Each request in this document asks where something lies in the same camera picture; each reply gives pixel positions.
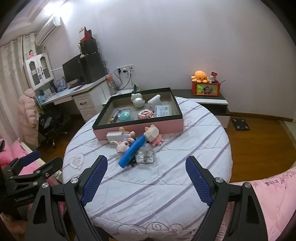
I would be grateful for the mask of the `white power adapter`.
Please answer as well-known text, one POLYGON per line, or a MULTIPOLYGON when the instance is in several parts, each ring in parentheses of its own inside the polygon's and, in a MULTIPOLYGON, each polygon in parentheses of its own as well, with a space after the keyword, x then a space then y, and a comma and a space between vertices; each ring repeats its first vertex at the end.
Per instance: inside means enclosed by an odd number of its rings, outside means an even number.
POLYGON ((123 134, 121 131, 108 132, 106 138, 112 145, 123 141, 123 134))

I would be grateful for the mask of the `small pig doll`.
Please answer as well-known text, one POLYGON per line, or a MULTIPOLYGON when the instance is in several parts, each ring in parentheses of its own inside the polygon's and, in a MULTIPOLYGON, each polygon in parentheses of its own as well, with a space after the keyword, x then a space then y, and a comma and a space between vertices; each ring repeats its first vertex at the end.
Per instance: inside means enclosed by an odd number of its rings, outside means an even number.
POLYGON ((116 152, 119 155, 123 155, 135 141, 135 132, 126 131, 123 127, 120 127, 119 131, 122 133, 122 141, 116 143, 116 152))

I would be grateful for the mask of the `teal brush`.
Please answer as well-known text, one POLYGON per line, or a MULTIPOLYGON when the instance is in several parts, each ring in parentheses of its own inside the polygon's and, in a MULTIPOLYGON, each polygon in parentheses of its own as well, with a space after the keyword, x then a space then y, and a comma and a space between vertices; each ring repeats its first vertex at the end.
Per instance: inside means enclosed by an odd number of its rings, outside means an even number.
POLYGON ((130 110, 121 110, 117 115, 119 122, 127 122, 133 120, 133 115, 130 110))

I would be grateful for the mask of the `colourful snack packet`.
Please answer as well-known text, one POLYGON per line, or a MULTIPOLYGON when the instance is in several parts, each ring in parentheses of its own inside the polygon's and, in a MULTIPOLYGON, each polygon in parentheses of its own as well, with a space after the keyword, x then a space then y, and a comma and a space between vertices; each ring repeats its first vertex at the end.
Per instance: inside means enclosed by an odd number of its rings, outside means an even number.
POLYGON ((123 154, 118 164, 121 168, 125 168, 132 158, 137 154, 137 151, 144 145, 146 138, 144 135, 139 136, 129 147, 129 149, 123 154))

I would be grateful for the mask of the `clear acrylic music box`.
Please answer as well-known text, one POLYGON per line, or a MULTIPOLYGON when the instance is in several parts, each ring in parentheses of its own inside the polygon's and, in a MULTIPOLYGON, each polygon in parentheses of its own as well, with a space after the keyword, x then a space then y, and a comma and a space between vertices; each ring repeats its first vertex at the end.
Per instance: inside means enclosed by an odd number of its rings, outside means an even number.
POLYGON ((145 143, 137 152, 136 156, 137 164, 153 164, 155 154, 152 146, 149 143, 145 143))

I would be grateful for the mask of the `pink dress block doll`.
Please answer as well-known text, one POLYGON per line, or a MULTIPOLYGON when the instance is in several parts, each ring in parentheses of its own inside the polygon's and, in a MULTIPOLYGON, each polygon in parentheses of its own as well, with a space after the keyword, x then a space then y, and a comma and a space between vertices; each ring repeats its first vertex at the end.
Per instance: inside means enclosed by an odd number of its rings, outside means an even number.
POLYGON ((144 136, 152 147, 162 144, 163 137, 159 133, 159 129, 155 125, 151 125, 149 127, 146 126, 144 129, 144 136))

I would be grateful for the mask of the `pink patterned round item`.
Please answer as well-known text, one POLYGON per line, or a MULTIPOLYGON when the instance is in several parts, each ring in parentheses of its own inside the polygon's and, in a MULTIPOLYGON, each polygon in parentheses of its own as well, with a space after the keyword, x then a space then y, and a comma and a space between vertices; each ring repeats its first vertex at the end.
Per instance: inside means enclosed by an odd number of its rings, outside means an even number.
POLYGON ((154 118, 154 112, 149 109, 143 109, 138 113, 137 116, 139 120, 146 120, 149 118, 154 118))

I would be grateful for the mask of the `clear box with green label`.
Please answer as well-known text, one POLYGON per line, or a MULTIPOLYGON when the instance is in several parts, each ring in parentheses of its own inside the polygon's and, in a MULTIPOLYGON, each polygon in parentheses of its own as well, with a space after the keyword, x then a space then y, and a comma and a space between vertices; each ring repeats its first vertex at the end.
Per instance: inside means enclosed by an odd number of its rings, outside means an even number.
POLYGON ((154 107, 155 118, 171 116, 171 115, 172 115, 172 110, 170 105, 156 105, 154 107))

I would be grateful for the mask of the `white rounded device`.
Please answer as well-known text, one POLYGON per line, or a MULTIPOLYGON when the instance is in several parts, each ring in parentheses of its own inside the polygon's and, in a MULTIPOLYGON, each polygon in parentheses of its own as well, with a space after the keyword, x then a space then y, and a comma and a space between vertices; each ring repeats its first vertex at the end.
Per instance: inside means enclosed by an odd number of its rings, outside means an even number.
POLYGON ((148 102, 147 102, 150 110, 154 111, 155 107, 158 105, 162 105, 161 102, 161 95, 157 94, 155 95, 153 98, 151 98, 148 102))

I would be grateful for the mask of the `black office chair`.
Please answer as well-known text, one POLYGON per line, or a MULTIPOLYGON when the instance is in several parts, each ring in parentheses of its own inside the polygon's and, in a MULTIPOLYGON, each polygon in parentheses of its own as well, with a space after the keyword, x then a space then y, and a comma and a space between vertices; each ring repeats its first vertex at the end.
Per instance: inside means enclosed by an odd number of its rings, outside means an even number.
POLYGON ((67 135, 64 130, 64 115, 59 111, 47 111, 39 118, 39 133, 44 136, 47 144, 56 148, 58 137, 67 135))

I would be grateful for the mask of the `pink puffer jacket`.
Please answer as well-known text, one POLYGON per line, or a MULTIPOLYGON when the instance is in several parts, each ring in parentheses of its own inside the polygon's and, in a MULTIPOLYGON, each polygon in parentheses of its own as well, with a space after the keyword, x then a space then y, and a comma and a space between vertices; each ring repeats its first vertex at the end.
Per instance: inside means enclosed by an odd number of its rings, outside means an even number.
POLYGON ((36 108, 36 94, 31 88, 27 89, 18 99, 18 121, 23 140, 37 147, 39 112, 36 108))

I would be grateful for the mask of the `beige curtain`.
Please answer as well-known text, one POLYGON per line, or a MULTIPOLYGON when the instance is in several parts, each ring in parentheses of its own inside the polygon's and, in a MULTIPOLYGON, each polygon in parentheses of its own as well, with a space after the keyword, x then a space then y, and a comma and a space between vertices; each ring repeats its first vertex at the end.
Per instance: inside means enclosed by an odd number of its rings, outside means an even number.
POLYGON ((21 136, 17 105, 19 97, 30 88, 23 64, 31 50, 37 54, 34 33, 1 46, 1 138, 9 143, 21 136))

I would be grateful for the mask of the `white striped table cover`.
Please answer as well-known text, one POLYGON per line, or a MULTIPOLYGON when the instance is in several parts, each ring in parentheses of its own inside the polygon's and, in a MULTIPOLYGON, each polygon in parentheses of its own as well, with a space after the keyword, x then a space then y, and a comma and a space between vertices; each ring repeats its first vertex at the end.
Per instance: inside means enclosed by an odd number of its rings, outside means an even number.
POLYGON ((121 168, 115 147, 98 141, 94 119, 76 133, 66 148, 63 180, 78 177, 99 155, 107 172, 86 211, 93 225, 117 240, 190 240, 201 224, 204 204, 187 175, 185 161, 194 156, 215 177, 229 181, 230 142, 222 124, 200 104, 177 98, 184 118, 181 133, 164 135, 153 164, 121 168))

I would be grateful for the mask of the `pink black storage box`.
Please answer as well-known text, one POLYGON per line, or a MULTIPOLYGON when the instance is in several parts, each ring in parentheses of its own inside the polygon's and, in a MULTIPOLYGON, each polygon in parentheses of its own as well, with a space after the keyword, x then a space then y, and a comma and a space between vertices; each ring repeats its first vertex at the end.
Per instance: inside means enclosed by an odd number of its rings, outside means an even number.
POLYGON ((150 89, 137 93, 140 93, 145 100, 145 105, 143 108, 136 108, 133 105, 132 101, 130 100, 132 93, 113 96, 110 98, 92 126, 93 132, 98 140, 107 139, 106 135, 108 132, 118 131, 120 127, 123 127, 126 131, 134 131, 137 136, 142 135, 144 133, 144 128, 146 126, 149 127, 152 124, 159 129, 159 133, 161 134, 178 133, 183 131, 183 114, 169 87, 150 89), (139 120, 137 116, 138 113, 143 109, 150 110, 147 102, 157 94, 161 95, 162 105, 171 106, 172 115, 160 118, 154 117, 146 120, 139 120), (110 123, 109 119, 116 109, 130 110, 133 115, 133 120, 127 122, 118 121, 116 123, 110 123))

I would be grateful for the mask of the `red toy crate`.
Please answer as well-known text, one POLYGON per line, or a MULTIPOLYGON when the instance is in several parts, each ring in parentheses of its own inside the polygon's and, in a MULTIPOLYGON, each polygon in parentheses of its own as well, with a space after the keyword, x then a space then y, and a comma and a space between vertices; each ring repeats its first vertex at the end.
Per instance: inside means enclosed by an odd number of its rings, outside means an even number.
POLYGON ((194 96, 220 96, 220 86, 217 83, 197 83, 192 82, 192 92, 194 96))

